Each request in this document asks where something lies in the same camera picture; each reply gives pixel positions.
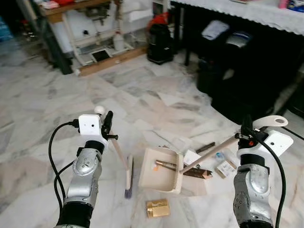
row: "wooden board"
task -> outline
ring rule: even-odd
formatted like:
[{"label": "wooden board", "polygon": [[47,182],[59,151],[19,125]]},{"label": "wooden board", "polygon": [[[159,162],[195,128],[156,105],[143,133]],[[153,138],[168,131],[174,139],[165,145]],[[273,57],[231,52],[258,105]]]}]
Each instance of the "wooden board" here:
[{"label": "wooden board", "polygon": [[138,57],[138,56],[146,54],[146,53],[147,53],[147,47],[139,47],[139,48],[127,51],[123,54],[114,56],[112,58],[105,59],[98,63],[94,63],[89,66],[83,66],[82,68],[79,69],[80,70],[79,76],[87,76],[87,75],[93,74],[97,71],[115,66],[117,64],[123,63],[125,61],[128,61],[132,58]]},{"label": "wooden board", "polygon": [[52,15],[52,14],[63,13],[68,10],[75,10],[75,9],[94,6],[94,5],[98,5],[98,4],[101,4],[104,2],[108,2],[108,1],[111,1],[111,0],[87,0],[87,1],[71,3],[71,4],[68,4],[65,6],[61,6],[61,7],[49,9],[49,10],[41,8],[41,12],[42,12],[42,15],[48,16],[48,15]]},{"label": "wooden board", "polygon": [[48,15],[47,19],[50,23],[62,22],[62,13]]}]

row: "black backpack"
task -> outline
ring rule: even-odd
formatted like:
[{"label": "black backpack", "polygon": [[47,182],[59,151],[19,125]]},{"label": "black backpack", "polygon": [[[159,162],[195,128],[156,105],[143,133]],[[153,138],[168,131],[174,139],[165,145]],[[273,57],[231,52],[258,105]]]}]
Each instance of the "black backpack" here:
[{"label": "black backpack", "polygon": [[167,25],[154,24],[149,30],[147,58],[161,65],[173,60],[173,39]]}]

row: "white bottle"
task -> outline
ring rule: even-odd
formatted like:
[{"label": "white bottle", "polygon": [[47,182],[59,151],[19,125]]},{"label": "white bottle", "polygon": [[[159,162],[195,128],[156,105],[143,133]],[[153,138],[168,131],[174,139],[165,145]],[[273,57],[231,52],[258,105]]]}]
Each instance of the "white bottle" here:
[{"label": "white bottle", "polygon": [[119,31],[113,37],[114,48],[116,51],[124,50],[124,38]]}]

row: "wooden stick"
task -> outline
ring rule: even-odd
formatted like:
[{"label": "wooden stick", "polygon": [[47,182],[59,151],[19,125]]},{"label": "wooden stick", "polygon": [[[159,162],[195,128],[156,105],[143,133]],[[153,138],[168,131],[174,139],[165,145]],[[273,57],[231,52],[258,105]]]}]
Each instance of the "wooden stick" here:
[{"label": "wooden stick", "polygon": [[118,153],[118,156],[119,156],[120,160],[122,160],[125,169],[128,171],[129,170],[129,165],[127,164],[127,161],[126,161],[126,159],[125,159],[125,157],[122,153],[122,150],[120,149],[120,146],[119,146],[117,140],[112,139],[111,142],[113,143],[113,146],[114,146],[116,152]]},{"label": "wooden stick", "polygon": [[191,168],[195,167],[197,164],[200,164],[206,158],[208,158],[208,157],[216,154],[217,152],[223,150],[224,148],[228,147],[229,145],[231,145],[232,143],[236,142],[237,140],[238,139],[236,139],[234,136],[230,137],[229,139],[227,139],[226,141],[224,141],[222,144],[218,145],[217,147],[215,147],[214,149],[212,149],[211,151],[209,151],[208,153],[206,153],[201,158],[197,159],[196,161],[194,161],[190,165],[186,166],[183,170],[180,171],[180,174],[183,174],[184,172],[187,172]]}]

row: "robotic hand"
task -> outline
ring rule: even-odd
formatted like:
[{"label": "robotic hand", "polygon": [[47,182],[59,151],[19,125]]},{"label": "robotic hand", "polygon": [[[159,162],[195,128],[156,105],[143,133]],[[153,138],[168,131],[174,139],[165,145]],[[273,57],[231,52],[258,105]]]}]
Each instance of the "robotic hand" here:
[{"label": "robotic hand", "polygon": [[273,155],[280,168],[283,185],[275,223],[275,227],[278,228],[285,198],[285,175],[278,156],[293,143],[293,140],[274,130],[253,130],[250,117],[243,122],[241,134],[237,133],[235,137],[239,139],[237,155],[241,161],[234,178],[233,211],[237,222],[241,228],[273,227],[268,203],[270,170],[265,166],[265,158]]},{"label": "robotic hand", "polygon": [[117,135],[109,135],[113,112],[108,112],[102,125],[104,109],[98,107],[95,112],[99,114],[84,114],[78,119],[79,132],[85,146],[78,149],[77,158],[73,162],[73,178],[56,228],[90,226],[98,193],[98,179],[102,172],[102,154],[108,146],[108,139],[118,139]]}]

